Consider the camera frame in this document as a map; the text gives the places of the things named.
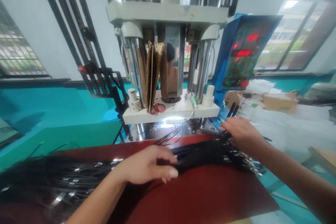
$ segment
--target red scissors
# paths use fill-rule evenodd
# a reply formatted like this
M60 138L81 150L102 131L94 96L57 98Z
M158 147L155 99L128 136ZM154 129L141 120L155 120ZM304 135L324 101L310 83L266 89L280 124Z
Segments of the red scissors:
M151 112L150 114L158 114L158 113L162 113L166 110L166 106L162 103L156 103L153 105L153 109L155 110L154 112Z

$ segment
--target human hand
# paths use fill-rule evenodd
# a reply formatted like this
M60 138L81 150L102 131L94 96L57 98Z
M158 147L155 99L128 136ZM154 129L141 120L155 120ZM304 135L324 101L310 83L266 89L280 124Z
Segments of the human hand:
M164 159L171 164L177 159L170 149L163 146L149 146L146 149L126 158L118 164L113 173L118 173L122 181L132 184L144 184L153 179L162 179L164 183L177 178L178 171L172 166L158 166L157 159Z
M271 147L257 129L243 117L227 118L220 129L227 130L232 135L233 145L257 160L260 160L263 151Z

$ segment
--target control box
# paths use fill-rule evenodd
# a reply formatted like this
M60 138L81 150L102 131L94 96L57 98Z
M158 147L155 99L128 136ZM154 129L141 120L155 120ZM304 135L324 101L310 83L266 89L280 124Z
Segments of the control box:
M212 78L216 93L248 86L258 58L281 19L282 15L247 15L227 24ZM215 95L217 105L221 105L224 95Z

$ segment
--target red knob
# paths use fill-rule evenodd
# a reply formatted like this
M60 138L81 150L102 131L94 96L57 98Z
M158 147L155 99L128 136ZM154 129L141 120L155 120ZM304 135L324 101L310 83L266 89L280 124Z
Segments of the red knob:
M248 85L249 85L249 81L248 81L248 80L242 80L242 81L240 82L240 86L241 86L242 88L246 88Z
M87 70L86 70L86 67L85 66L79 66L78 67L78 72L80 72L81 74L88 74Z

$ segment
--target red table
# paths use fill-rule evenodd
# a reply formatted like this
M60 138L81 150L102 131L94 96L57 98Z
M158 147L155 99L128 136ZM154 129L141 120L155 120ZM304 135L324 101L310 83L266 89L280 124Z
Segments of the red table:
M191 135L169 147L208 140L208 135ZM87 159L126 158L151 145L154 140L122 143L65 153ZM153 181L129 185L110 223L227 223L276 211L276 201L251 173L229 166L202 166L179 176L167 185Z

